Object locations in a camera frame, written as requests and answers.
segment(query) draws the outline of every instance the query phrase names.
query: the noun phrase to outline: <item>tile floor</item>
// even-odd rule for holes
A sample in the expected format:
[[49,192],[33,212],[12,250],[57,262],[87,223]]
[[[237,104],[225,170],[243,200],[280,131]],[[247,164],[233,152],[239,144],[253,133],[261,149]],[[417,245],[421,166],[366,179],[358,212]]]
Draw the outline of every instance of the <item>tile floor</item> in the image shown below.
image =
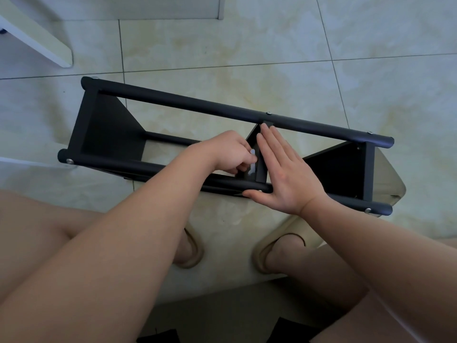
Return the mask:
[[[45,24],[74,51],[58,68],[0,35],[0,130],[67,143],[81,75],[393,136],[385,155],[407,186],[388,219],[431,237],[457,233],[456,0],[227,0],[225,19]],[[127,101],[150,131],[206,139],[251,125]],[[303,156],[334,140],[285,132]],[[180,148],[149,145],[147,161]],[[0,187],[69,207],[107,211],[133,191],[84,168],[0,166]],[[241,198],[202,193],[190,221],[203,262],[172,268],[160,301],[267,279],[254,243],[285,215]]]

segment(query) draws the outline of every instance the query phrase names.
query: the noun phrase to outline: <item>white furniture leg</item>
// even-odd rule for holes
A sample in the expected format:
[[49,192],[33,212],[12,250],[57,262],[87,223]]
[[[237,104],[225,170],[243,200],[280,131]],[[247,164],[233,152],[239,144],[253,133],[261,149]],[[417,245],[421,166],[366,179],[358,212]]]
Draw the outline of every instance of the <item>white furniture leg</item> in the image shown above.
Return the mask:
[[0,0],[0,29],[3,28],[25,44],[62,67],[73,65],[71,49],[23,14],[10,0]]
[[0,162],[54,168],[76,168],[77,166],[62,164],[57,160],[59,150],[67,147],[67,145],[55,142],[37,142],[31,136],[0,130]]

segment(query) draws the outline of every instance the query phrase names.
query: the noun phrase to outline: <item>slipper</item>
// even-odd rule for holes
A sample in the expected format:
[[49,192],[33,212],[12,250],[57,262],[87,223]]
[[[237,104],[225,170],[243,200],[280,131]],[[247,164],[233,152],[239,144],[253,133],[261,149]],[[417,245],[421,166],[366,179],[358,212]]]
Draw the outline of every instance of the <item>slipper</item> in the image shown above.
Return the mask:
[[262,239],[252,251],[252,262],[255,268],[264,274],[272,273],[265,266],[265,259],[278,239],[284,235],[297,235],[307,247],[319,247],[323,239],[302,218],[291,215],[281,226]]
[[192,225],[187,222],[186,227],[184,228],[188,236],[189,242],[192,246],[192,257],[183,263],[175,263],[179,268],[192,268],[196,266],[203,258],[205,250],[203,249],[203,242],[200,238],[200,235],[192,227]]

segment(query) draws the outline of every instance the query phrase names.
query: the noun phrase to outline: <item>black metal bracket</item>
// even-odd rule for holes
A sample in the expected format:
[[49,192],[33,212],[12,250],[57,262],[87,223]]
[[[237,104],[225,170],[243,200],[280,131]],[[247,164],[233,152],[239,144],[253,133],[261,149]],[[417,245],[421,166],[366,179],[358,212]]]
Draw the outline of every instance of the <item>black metal bracket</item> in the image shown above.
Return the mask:
[[148,132],[136,121],[117,97],[170,106],[189,111],[252,122],[247,141],[258,157],[255,170],[235,177],[210,174],[202,191],[240,196],[243,190],[273,192],[266,182],[267,168],[256,141],[260,124],[341,139],[346,142],[307,156],[304,160],[322,181],[327,194],[336,201],[360,211],[390,215],[392,207],[373,202],[375,147],[390,148],[393,138],[344,127],[263,113],[245,108],[194,99],[123,83],[83,77],[85,90],[67,149],[59,151],[63,163],[94,168],[135,181],[146,182],[164,166],[141,161],[146,141],[189,146],[198,140]]

